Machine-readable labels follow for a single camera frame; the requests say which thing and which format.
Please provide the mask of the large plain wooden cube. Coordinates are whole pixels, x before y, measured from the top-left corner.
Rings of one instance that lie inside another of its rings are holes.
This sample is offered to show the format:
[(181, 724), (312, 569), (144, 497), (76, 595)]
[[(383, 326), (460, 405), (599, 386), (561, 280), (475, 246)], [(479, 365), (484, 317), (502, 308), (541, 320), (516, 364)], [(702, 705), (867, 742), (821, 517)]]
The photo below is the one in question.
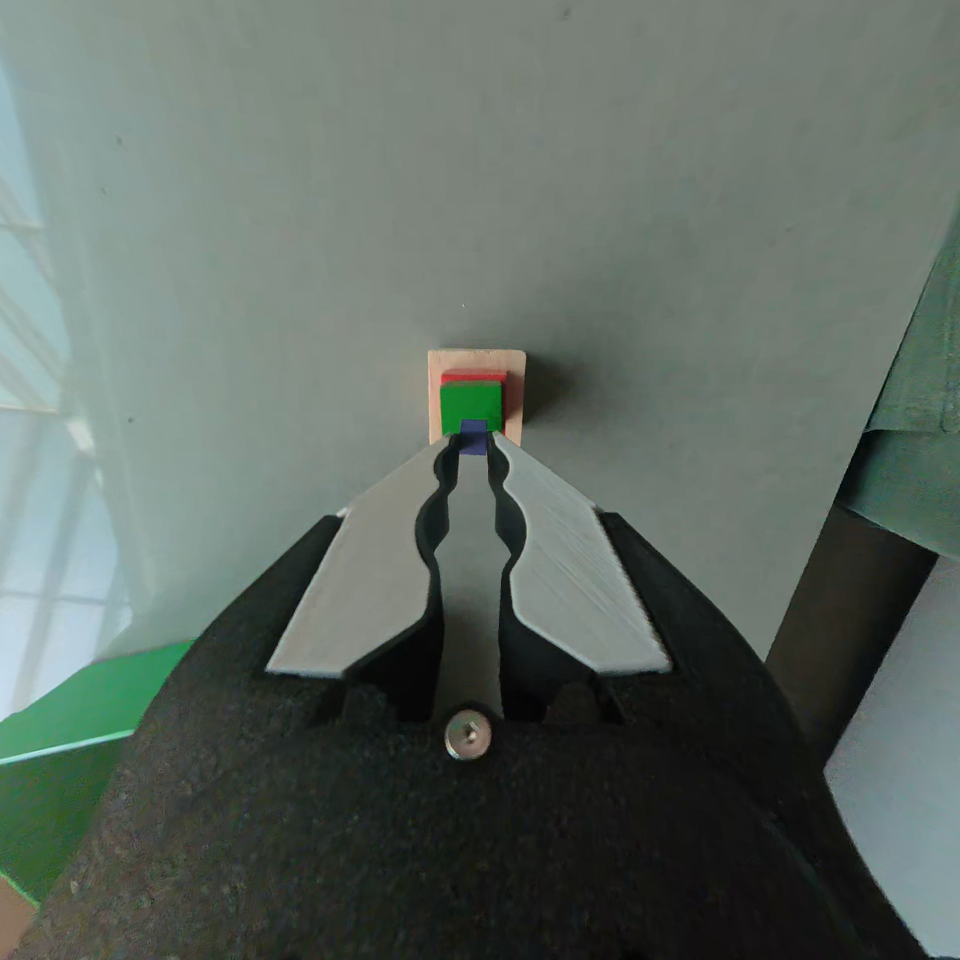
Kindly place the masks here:
[(464, 373), (497, 375), (503, 385), (502, 432), (522, 445), (526, 353), (518, 349), (441, 348), (427, 353), (428, 436), (433, 444), (442, 437), (440, 390), (448, 380), (463, 380)]

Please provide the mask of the green plastic bin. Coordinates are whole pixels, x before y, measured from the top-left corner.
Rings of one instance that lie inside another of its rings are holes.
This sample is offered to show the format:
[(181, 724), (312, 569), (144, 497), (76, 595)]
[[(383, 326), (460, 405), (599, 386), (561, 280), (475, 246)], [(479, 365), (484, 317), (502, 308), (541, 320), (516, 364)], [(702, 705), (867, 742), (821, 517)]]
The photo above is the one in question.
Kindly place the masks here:
[(1, 724), (1, 873), (37, 906), (74, 857), (124, 743), (192, 642), (86, 666)]

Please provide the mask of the person's green clothing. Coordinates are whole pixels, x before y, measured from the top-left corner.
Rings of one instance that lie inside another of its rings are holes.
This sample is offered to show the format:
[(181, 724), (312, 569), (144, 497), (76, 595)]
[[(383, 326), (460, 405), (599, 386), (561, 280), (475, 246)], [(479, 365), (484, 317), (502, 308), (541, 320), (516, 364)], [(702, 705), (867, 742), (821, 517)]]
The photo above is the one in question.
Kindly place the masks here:
[(959, 558), (959, 222), (924, 283), (837, 495), (867, 522)]

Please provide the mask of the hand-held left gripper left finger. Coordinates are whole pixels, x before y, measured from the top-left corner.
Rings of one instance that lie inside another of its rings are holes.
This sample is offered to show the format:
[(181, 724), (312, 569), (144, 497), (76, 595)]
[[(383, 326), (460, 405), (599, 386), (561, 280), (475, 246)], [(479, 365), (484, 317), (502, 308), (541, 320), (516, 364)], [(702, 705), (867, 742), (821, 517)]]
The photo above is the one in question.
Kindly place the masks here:
[(432, 443), (346, 507), (268, 672), (371, 685), (398, 719), (431, 718), (445, 640), (436, 551), (459, 453), (457, 438)]

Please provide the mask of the red wooden cube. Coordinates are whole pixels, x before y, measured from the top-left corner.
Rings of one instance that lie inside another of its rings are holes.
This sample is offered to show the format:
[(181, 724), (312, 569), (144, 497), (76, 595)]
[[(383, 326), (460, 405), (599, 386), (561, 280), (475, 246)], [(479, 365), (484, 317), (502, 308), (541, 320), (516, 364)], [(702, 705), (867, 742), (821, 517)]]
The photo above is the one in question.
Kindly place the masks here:
[(440, 385), (442, 385), (445, 382), (449, 382), (450, 380), (475, 380), (475, 379), (481, 379), (481, 380), (495, 379), (495, 380), (501, 381), (501, 383), (503, 384), (503, 415), (504, 415), (503, 426), (504, 426), (505, 410), (506, 410), (505, 389), (506, 389), (506, 382), (507, 382), (507, 373), (505, 371), (495, 370), (495, 369), (487, 369), (487, 370), (468, 369), (468, 368), (453, 369), (453, 370), (444, 372), (440, 376)]

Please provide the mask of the small dark green wooden cube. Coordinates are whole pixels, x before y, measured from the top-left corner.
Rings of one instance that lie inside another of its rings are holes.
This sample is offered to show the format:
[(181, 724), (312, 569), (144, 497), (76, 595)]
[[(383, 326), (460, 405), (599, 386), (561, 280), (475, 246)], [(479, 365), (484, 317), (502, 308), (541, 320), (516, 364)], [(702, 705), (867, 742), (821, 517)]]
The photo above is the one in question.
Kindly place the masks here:
[(496, 379), (450, 380), (439, 387), (440, 431), (462, 432), (463, 421), (484, 422), (486, 431), (502, 431), (503, 384)]

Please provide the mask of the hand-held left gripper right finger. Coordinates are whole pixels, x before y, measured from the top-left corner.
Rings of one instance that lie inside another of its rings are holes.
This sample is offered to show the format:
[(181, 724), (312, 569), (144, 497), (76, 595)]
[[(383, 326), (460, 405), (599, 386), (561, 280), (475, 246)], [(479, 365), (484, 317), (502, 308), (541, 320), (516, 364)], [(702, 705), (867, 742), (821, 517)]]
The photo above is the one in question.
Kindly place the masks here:
[(671, 657), (593, 500), (501, 433), (487, 441), (501, 577), (505, 717), (541, 722), (568, 686), (600, 700), (610, 678), (666, 675)]

